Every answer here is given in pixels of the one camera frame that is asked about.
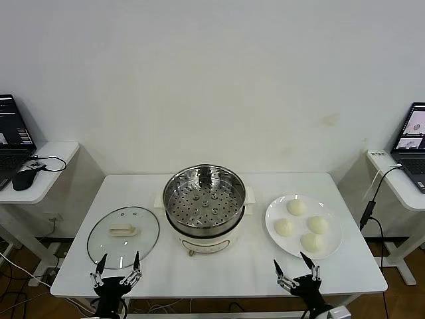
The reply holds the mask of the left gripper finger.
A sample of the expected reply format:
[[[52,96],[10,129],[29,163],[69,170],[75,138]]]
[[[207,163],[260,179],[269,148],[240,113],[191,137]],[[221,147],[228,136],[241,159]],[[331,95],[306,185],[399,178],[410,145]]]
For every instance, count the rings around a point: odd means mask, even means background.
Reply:
[[[120,281],[120,284],[136,285],[141,277],[142,277],[142,271],[140,269],[139,252],[137,251],[135,254],[134,262],[133,262],[132,271],[124,279]]]
[[[96,264],[95,272],[90,273],[90,277],[94,281],[94,288],[98,288],[99,286],[103,285],[102,274],[105,269],[107,256],[108,254],[105,253],[103,257],[100,259],[100,261]]]

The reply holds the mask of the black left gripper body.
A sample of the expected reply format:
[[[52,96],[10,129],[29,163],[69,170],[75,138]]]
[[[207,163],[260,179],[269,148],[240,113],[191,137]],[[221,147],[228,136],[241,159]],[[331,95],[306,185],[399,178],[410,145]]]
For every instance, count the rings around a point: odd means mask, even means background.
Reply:
[[[122,282],[123,277],[109,277],[94,287],[97,298],[93,300],[96,305],[96,311],[93,317],[98,318],[120,318],[118,310],[120,305],[124,308],[124,318],[128,315],[128,306],[123,295],[131,291],[131,285]]]

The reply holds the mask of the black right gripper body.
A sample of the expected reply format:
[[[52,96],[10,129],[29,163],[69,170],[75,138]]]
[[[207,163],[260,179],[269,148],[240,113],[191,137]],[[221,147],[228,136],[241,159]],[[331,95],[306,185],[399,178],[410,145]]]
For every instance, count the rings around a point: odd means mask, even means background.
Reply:
[[[297,284],[290,288],[290,294],[302,298],[310,314],[322,314],[332,309],[319,291],[320,280],[313,280],[312,275],[307,274],[294,278],[294,282]]]

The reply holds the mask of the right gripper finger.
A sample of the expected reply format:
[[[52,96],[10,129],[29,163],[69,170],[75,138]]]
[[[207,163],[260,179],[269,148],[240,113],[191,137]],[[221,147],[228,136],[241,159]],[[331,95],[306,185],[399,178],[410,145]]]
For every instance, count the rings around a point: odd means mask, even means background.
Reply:
[[[298,286],[298,283],[294,281],[293,279],[287,277],[283,270],[281,269],[280,265],[276,260],[274,260],[274,267],[276,270],[276,276],[277,276],[277,283],[279,286],[281,286],[283,289],[293,289]]]
[[[314,262],[303,252],[301,252],[300,255],[305,264],[307,265],[308,269],[311,271],[312,280],[321,281],[320,266],[315,265]]]

